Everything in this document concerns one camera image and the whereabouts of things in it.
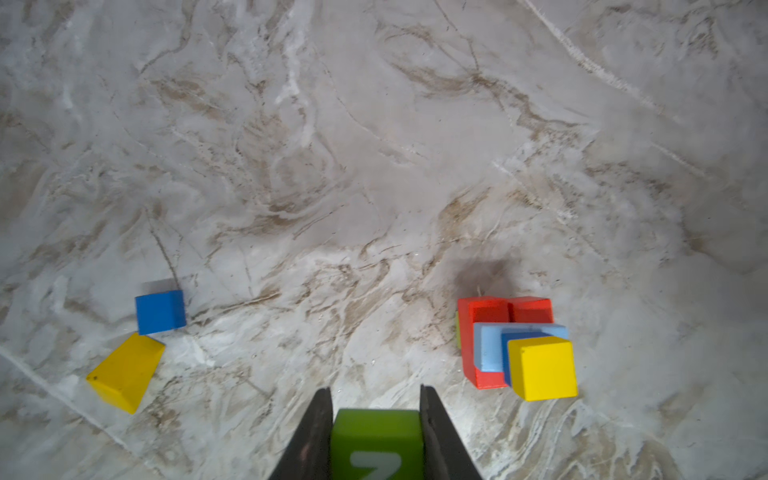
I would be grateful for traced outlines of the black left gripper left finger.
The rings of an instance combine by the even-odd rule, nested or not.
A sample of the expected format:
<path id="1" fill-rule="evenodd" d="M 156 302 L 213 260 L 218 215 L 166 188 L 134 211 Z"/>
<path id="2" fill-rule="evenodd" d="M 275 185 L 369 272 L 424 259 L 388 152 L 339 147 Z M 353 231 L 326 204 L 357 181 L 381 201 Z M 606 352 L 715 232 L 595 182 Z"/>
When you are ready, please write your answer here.
<path id="1" fill-rule="evenodd" d="M 320 388 L 268 479 L 330 479 L 333 422 L 331 391 Z"/>

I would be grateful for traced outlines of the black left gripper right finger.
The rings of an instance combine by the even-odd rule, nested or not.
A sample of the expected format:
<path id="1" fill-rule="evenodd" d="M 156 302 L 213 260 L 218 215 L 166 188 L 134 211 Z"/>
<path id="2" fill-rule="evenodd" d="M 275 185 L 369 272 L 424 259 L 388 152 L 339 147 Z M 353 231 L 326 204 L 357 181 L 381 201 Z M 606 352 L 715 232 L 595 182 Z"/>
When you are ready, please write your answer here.
<path id="1" fill-rule="evenodd" d="M 437 391 L 420 387 L 420 421 L 426 479 L 476 479 L 481 476 L 450 419 Z"/>

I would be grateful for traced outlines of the green letter cube block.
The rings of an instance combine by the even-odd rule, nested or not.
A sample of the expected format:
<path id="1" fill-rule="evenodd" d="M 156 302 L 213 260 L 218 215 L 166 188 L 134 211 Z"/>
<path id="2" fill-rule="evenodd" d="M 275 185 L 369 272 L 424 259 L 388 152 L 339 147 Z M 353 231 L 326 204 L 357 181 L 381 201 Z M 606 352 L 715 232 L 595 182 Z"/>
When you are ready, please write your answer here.
<path id="1" fill-rule="evenodd" d="M 341 409 L 330 443 L 333 479 L 423 479 L 424 439 L 416 410 Z"/>

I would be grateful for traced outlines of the light blue rectangular block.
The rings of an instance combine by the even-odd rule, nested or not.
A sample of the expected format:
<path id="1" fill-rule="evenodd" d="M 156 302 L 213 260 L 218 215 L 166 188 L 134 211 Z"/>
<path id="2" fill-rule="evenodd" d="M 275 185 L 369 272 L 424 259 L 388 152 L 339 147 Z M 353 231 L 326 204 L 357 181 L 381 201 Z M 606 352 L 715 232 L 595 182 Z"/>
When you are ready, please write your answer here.
<path id="1" fill-rule="evenodd" d="M 565 326 L 558 324 L 475 323 L 473 325 L 474 366 L 485 373 L 502 373 L 501 334 L 508 332 L 543 332 L 568 339 Z"/>

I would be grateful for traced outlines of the yellow small cube block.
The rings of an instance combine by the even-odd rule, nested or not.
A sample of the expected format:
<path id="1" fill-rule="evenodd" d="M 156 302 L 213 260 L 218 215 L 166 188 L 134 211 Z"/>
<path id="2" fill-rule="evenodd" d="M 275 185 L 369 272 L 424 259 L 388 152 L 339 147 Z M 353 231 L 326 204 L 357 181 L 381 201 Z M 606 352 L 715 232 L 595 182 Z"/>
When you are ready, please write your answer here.
<path id="1" fill-rule="evenodd" d="M 512 389 L 528 402 L 579 394 L 573 344 L 548 336 L 511 341 Z"/>

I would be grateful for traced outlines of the red rectangular block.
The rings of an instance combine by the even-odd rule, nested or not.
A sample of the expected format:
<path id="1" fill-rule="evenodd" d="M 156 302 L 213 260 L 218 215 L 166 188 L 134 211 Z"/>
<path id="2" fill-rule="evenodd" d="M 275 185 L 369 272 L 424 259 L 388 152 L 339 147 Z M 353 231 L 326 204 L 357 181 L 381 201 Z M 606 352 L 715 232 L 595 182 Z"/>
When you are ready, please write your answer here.
<path id="1" fill-rule="evenodd" d="M 540 297 L 517 297 L 507 300 L 512 323 L 553 324 L 552 302 Z"/>
<path id="2" fill-rule="evenodd" d="M 509 322 L 506 299 L 482 296 L 457 301 L 457 329 L 463 373 L 479 390 L 504 388 L 506 383 L 502 373 L 485 372 L 477 366 L 482 353 L 482 336 L 476 324 Z"/>

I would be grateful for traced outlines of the dark blue cube block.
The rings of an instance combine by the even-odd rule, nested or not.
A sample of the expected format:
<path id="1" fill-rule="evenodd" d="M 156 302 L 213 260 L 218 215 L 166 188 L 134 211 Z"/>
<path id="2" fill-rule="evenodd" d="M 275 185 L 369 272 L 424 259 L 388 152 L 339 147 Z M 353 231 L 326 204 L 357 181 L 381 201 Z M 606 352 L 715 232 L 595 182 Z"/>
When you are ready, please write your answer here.
<path id="1" fill-rule="evenodd" d="M 186 326 L 183 292 L 171 290 L 135 298 L 138 333 L 150 335 Z"/>

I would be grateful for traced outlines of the dark blue cube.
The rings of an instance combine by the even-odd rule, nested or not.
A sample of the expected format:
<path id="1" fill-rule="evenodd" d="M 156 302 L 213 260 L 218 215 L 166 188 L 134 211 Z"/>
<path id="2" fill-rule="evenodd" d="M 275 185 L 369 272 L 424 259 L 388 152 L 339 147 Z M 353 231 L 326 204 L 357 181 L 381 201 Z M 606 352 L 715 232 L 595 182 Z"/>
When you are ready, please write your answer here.
<path id="1" fill-rule="evenodd" d="M 541 338 L 541 337 L 548 337 L 548 334 L 543 332 L 508 332 L 508 333 L 501 334 L 501 350 L 502 350 L 502 358 L 503 358 L 504 381 L 509 387 L 512 386 L 512 377 L 511 377 L 511 354 L 509 353 L 508 344 L 511 341 Z"/>

